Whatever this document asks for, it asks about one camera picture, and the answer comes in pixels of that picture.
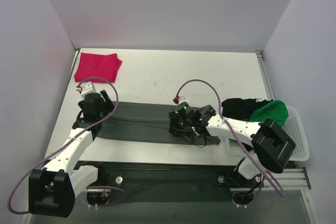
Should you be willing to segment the grey t shirt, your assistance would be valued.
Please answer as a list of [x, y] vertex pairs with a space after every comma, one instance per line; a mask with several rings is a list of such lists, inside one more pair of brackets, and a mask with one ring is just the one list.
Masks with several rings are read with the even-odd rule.
[[219, 145], [220, 139], [196, 135], [184, 116], [176, 115], [186, 105], [120, 102], [116, 112], [102, 124], [98, 137], [107, 140], [159, 144]]

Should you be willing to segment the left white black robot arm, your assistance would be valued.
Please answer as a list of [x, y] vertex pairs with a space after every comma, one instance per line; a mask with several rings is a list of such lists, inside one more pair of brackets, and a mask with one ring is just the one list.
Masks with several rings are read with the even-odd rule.
[[86, 186], [91, 184], [100, 188], [106, 183], [105, 173], [93, 166], [85, 166], [76, 172], [74, 168], [116, 105], [105, 90], [84, 94], [78, 105], [81, 111], [59, 154], [42, 169], [34, 169], [29, 175], [30, 214], [66, 218], [73, 210], [76, 197]]

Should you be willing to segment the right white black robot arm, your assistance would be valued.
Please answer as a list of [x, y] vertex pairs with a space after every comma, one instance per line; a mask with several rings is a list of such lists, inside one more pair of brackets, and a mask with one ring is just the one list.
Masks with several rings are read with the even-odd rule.
[[210, 105], [192, 108], [183, 102], [169, 113], [169, 119], [169, 132], [173, 135], [229, 138], [242, 147], [252, 147], [252, 151], [245, 152], [246, 158], [232, 174], [233, 182], [238, 186], [245, 186], [262, 172], [281, 174], [296, 148], [295, 142], [276, 121], [224, 119]]

